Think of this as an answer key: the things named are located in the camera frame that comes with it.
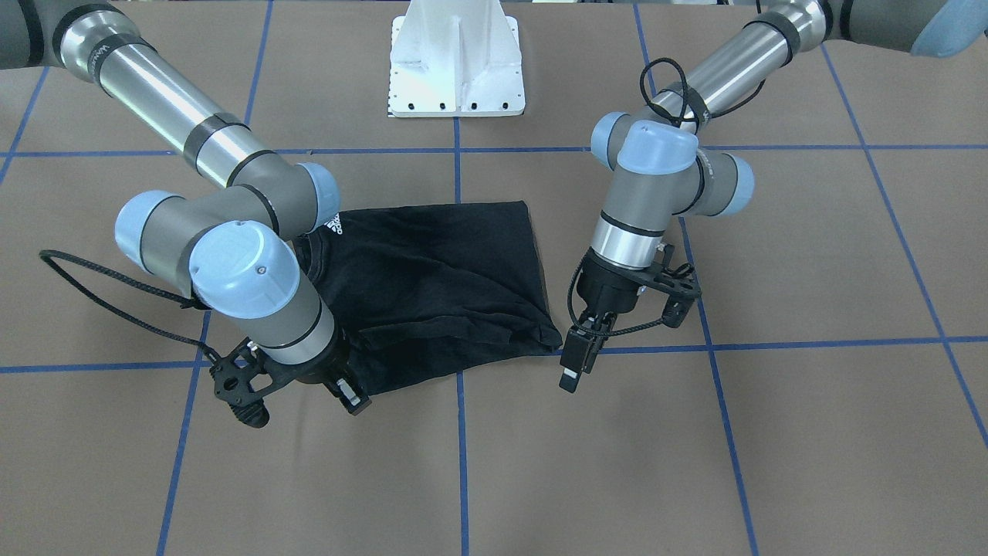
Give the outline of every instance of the gray joint housing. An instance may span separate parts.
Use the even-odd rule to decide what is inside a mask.
[[[947,0],[829,0],[827,39],[910,51]]]
[[[318,222],[317,188],[304,168],[272,153],[255,158],[241,174],[249,182],[192,201],[174,196],[158,204],[139,231],[139,260],[145,270],[191,295],[189,256],[211,228],[253,221],[290,240],[325,224]]]
[[[196,293],[286,365],[317,357],[335,322],[294,253],[259,223],[236,221],[199,239],[189,262]]]
[[[624,137],[614,155],[614,180],[591,246],[626,268],[651,264],[666,227],[675,216],[719,216],[741,210],[751,198],[754,175],[740,158],[699,148],[683,130],[628,115],[607,115],[610,145]],[[595,130],[594,154],[606,163],[602,126]]]

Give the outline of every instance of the light blue joint cap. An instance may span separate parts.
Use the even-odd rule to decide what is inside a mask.
[[[968,48],[988,30],[988,2],[947,0],[913,43],[914,56],[946,58]]]
[[[117,223],[114,225],[117,247],[123,251],[126,258],[148,274],[151,271],[144,266],[144,259],[140,256],[140,240],[144,235],[144,225],[147,224],[147,219],[151,218],[154,209],[157,209],[162,201],[172,197],[179,196],[157,189],[145,191],[127,201],[117,215]]]
[[[608,145],[611,143],[611,134],[615,130],[615,124],[622,116],[627,116],[627,112],[611,112],[607,114],[594,126],[594,132],[590,134],[590,152],[601,161],[601,164],[611,168],[611,161],[608,160]]]
[[[734,165],[738,168],[738,184],[734,188],[734,197],[731,197],[731,202],[723,211],[714,215],[715,218],[740,213],[742,209],[748,206],[748,201],[751,201],[755,194],[755,172],[752,171],[751,165],[740,156],[733,154],[728,154],[728,156],[734,160]]]
[[[631,124],[617,164],[629,172],[652,176],[675,174],[697,161],[697,136],[666,124],[639,120]]]
[[[320,226],[333,220],[333,217],[340,212],[340,188],[336,185],[336,178],[329,170],[321,164],[315,162],[302,162],[299,166],[305,168],[315,185],[315,226],[309,232],[315,232]]]
[[[291,301],[301,270],[273,230],[237,221],[203,235],[189,258],[189,274],[210,307],[235,319],[262,319]]]

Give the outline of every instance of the black cable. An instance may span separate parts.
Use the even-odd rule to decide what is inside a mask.
[[[149,284],[145,284],[143,282],[138,282],[137,280],[134,280],[133,278],[130,278],[129,276],[126,276],[124,274],[121,274],[120,272],[117,272],[116,270],[112,270],[112,269],[107,268],[105,266],[96,264],[95,262],[86,260],[86,259],[81,258],[81,257],[77,257],[75,255],[72,255],[72,254],[69,254],[69,253],[66,253],[66,252],[55,251],[55,250],[52,250],[52,249],[45,249],[45,250],[41,251],[40,253],[38,253],[38,257],[40,257],[41,260],[44,261],[45,264],[47,264],[49,267],[51,267],[51,270],[54,270],[66,282],[68,282],[73,287],[75,287],[75,289],[77,289],[80,292],[82,292],[82,294],[84,296],[86,296],[87,298],[89,298],[90,300],[92,300],[94,303],[96,303],[100,307],[102,307],[102,308],[106,309],[107,311],[113,313],[114,315],[120,317],[121,319],[124,319],[125,321],[127,321],[129,323],[136,324],[136,325],[140,326],[141,328],[144,328],[145,330],[148,330],[150,332],[154,332],[154,333],[158,334],[159,336],[163,336],[163,337],[166,337],[168,339],[173,339],[175,341],[181,341],[183,343],[188,343],[189,345],[194,345],[194,346],[198,347],[200,350],[203,351],[203,355],[206,357],[206,359],[209,360],[210,363],[215,363],[216,361],[218,361],[220,359],[219,353],[217,353],[215,349],[213,349],[213,348],[209,347],[208,345],[206,345],[205,342],[201,342],[201,341],[199,341],[197,339],[192,339],[192,338],[185,337],[185,336],[182,336],[182,335],[179,335],[179,334],[176,334],[176,333],[172,333],[172,332],[169,332],[167,330],[163,330],[161,328],[158,328],[156,326],[153,326],[151,324],[148,324],[148,323],[146,323],[146,322],[138,319],[137,317],[134,317],[134,316],[132,316],[132,315],[130,315],[128,313],[125,313],[124,311],[122,311],[122,310],[114,307],[113,305],[107,303],[106,301],[103,301],[103,299],[101,299],[99,296],[97,296],[93,292],[89,291],[89,289],[87,289],[85,286],[83,286],[82,284],[80,284],[78,280],[76,280],[75,278],[73,278],[68,272],[66,272],[61,266],[58,265],[58,263],[56,263],[52,259],[56,259],[56,258],[57,259],[62,259],[62,260],[71,262],[73,264],[77,264],[77,265],[79,265],[79,266],[81,266],[83,268],[88,268],[89,270],[92,270],[94,272],[98,272],[98,273],[103,274],[105,276],[109,276],[109,277],[111,277],[111,278],[113,278],[115,280],[118,280],[120,282],[123,282],[127,286],[130,286],[131,288],[134,288],[136,290],[140,290],[140,291],[142,291],[144,293],[151,294],[151,295],[154,295],[154,296],[157,296],[157,297],[160,297],[160,298],[169,300],[169,301],[174,301],[174,302],[178,303],[182,307],[182,309],[187,309],[187,308],[190,308],[190,307],[197,307],[197,308],[203,307],[202,304],[200,304],[198,301],[192,300],[192,299],[187,299],[187,298],[184,298],[182,296],[175,295],[175,294],[173,294],[171,292],[167,292],[167,291],[162,290],[160,288],[155,288],[154,286],[151,286]]]
[[[717,4],[722,4],[722,3],[723,4],[726,4],[726,1],[725,0],[717,0]],[[755,8],[758,10],[758,13],[760,13],[760,14],[762,13],[762,2],[761,2],[761,0],[755,0]],[[680,87],[681,87],[680,90],[682,92],[677,92],[677,93],[683,99],[683,103],[682,103],[683,106],[680,109],[680,115],[679,115],[679,117],[674,117],[672,114],[669,113],[668,110],[666,110],[665,108],[663,108],[663,107],[655,104],[654,102],[652,102],[652,96],[649,95],[648,94],[648,91],[645,90],[645,77],[648,76],[648,70],[652,69],[656,65],[659,65],[660,63],[668,63],[669,65],[672,65],[674,68],[676,68],[676,72],[679,73]],[[723,110],[721,112],[715,112],[715,113],[711,114],[710,115],[710,119],[711,120],[715,120],[717,118],[720,118],[721,116],[727,116],[731,112],[734,112],[735,110],[737,110],[737,109],[741,108],[742,106],[748,104],[749,102],[751,102],[752,100],[754,100],[755,97],[757,97],[759,93],[762,92],[762,88],[763,87],[765,87],[765,79],[763,79],[762,82],[758,84],[758,87],[756,87],[755,90],[750,95],[748,95],[748,97],[745,98],[743,101],[735,104],[734,106],[732,106],[732,107],[730,107],[730,108],[728,108],[726,110]],[[641,75],[638,76],[638,89],[641,91],[641,98],[643,98],[645,100],[645,105],[648,106],[648,108],[652,109],[652,112],[654,112],[660,118],[663,118],[663,119],[667,120],[670,125],[675,126],[675,127],[679,127],[679,126],[681,126],[684,123],[696,123],[697,122],[697,118],[696,117],[693,117],[693,118],[687,118],[686,117],[686,109],[687,109],[686,97],[687,97],[687,91],[689,90],[689,83],[687,83],[686,72],[683,71],[683,66],[680,65],[679,62],[677,62],[675,59],[663,57],[663,58],[654,59],[654,60],[648,62],[647,64],[645,64],[645,68],[641,70]],[[669,90],[670,89],[662,89],[661,91],[659,91],[659,93],[662,93],[664,91],[669,91]]]
[[[728,108],[727,110],[724,110],[723,112],[718,112],[716,114],[711,115],[710,116],[710,119],[713,120],[714,118],[720,118],[721,116],[727,116],[731,112],[734,112],[735,110],[737,110],[737,109],[741,108],[742,106],[748,104],[749,102],[752,101],[752,99],[754,99],[755,97],[758,96],[758,93],[761,93],[762,92],[762,87],[764,87],[764,86],[765,86],[765,79],[762,79],[762,82],[758,84],[758,87],[755,87],[755,91],[752,94],[748,95],[748,98],[746,98],[743,101],[735,104],[734,106]]]
[[[679,73],[680,85],[683,88],[682,89],[683,92],[681,93],[683,96],[683,106],[680,108],[679,117],[674,117],[672,114],[669,114],[668,110],[652,102],[652,97],[649,96],[648,91],[645,90],[645,77],[648,76],[648,70],[652,69],[656,65],[659,65],[660,63],[668,63],[669,65],[673,66],[676,69],[677,73]],[[687,90],[689,90],[688,87],[689,84],[686,82],[686,71],[684,71],[683,66],[680,65],[679,62],[674,60],[673,58],[662,57],[662,58],[653,59],[652,61],[645,64],[645,68],[641,70],[641,75],[638,76],[638,89],[641,91],[641,98],[645,99],[645,105],[648,106],[648,108],[652,109],[652,112],[657,114],[660,118],[668,120],[671,125],[676,127],[680,126],[685,122],[695,122],[697,120],[696,118],[686,117],[686,109],[687,109],[686,92]]]

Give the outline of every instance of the folded black shirt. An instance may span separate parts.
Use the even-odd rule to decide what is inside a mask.
[[[369,395],[562,343],[525,203],[347,211],[340,225],[295,250]]]

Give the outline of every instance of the adidas logo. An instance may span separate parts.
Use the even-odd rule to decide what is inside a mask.
[[[326,228],[338,233],[339,235],[343,235],[343,225],[340,223],[340,215],[336,215],[333,217],[333,220],[326,223]]]

